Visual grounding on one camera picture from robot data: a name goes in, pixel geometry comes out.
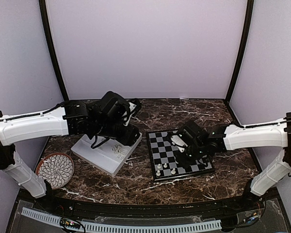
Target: white box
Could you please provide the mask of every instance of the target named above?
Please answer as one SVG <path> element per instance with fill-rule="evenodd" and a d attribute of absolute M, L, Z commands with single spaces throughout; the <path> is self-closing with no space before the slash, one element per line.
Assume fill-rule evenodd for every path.
<path fill-rule="evenodd" d="M 123 146 L 121 143 L 110 139 L 100 147 L 92 149 L 91 145 L 94 143 L 95 137 L 90 140 L 87 135 L 84 135 L 71 150 L 76 156 L 114 177 L 136 149 L 141 138 L 142 134 L 140 133 L 140 137 L 131 147 Z M 104 139 L 104 137 L 98 137 L 96 145 Z"/>

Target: patterned ceramic plate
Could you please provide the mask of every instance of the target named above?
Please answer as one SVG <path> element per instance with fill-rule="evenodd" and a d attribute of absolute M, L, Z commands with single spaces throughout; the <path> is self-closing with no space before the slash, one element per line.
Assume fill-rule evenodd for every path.
<path fill-rule="evenodd" d="M 47 180 L 52 189 L 63 187 L 69 182 L 74 172 L 74 164 L 69 155 L 53 153 L 41 160 L 35 173 Z"/>

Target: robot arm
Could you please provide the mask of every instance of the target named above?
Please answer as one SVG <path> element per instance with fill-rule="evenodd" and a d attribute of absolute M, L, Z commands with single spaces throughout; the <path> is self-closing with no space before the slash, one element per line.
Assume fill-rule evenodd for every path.
<path fill-rule="evenodd" d="M 285 118 L 261 124 L 217 126 L 210 133 L 189 121 L 169 138 L 173 145 L 178 146 L 176 157 L 183 166 L 217 152 L 250 147 L 282 148 L 274 161 L 247 184 L 243 194 L 245 201 L 259 199 L 291 172 L 291 113 L 287 113 Z"/>
<path fill-rule="evenodd" d="M 50 185 L 22 161 L 14 143 L 43 136 L 86 134 L 90 139 L 103 136 L 131 146 L 140 135 L 129 120 L 140 109 L 137 99 L 126 101 L 108 92 L 101 100 L 90 104 L 70 100 L 46 111 L 17 116 L 2 115 L 0 111 L 0 170 L 42 203 L 51 203 Z"/>

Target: marble tabletop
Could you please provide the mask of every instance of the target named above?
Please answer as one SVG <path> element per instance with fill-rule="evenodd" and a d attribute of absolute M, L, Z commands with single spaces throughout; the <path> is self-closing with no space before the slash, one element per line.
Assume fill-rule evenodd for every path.
<path fill-rule="evenodd" d="M 220 200 L 239 196 L 246 182 L 258 174 L 248 150 L 218 153 L 214 156 L 214 173 L 160 183 L 153 182 L 146 132 L 176 129 L 189 119 L 210 130 L 232 117 L 222 100 L 141 100 L 142 110 L 131 123 L 143 134 L 139 146 L 115 177 L 94 168 L 75 156 L 71 147 L 78 136 L 52 137 L 42 158 L 54 152 L 70 155 L 75 171 L 70 182 L 54 190 L 55 196 L 110 204 L 181 204 Z"/>

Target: white arm segment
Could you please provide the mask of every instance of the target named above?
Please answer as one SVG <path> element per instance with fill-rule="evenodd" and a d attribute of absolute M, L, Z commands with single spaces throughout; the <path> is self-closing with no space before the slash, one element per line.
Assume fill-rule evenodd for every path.
<path fill-rule="evenodd" d="M 286 123 L 280 124 L 285 121 L 283 118 L 265 122 L 274 123 L 276 125 L 260 126 L 255 128 L 240 128 L 236 125 L 230 125 L 226 128 L 226 137 L 223 138 L 227 150 L 235 150 L 239 148 L 250 147 L 287 147 L 288 136 L 284 129 L 287 127 Z"/>
<path fill-rule="evenodd" d="M 251 182 L 251 192 L 257 196 L 262 196 L 269 188 L 278 183 L 282 178 L 291 172 L 288 163 L 283 162 L 285 150 L 282 149 L 279 155 Z"/>
<path fill-rule="evenodd" d="M 20 158 L 19 154 L 14 152 L 14 165 L 9 165 L 4 172 L 10 175 L 19 186 L 27 189 L 34 198 L 40 198 L 46 194 L 46 185 L 42 178 L 37 176 Z"/>
<path fill-rule="evenodd" d="M 22 140 L 44 136 L 68 135 L 67 120 L 63 119 L 65 108 L 59 107 L 45 115 L 43 115 L 42 112 L 44 111 L 37 112 L 41 113 L 39 116 L 30 116 L 0 122 L 0 141 L 2 145 L 8 146 Z M 16 116 L 4 115 L 0 119 L 10 117 Z"/>

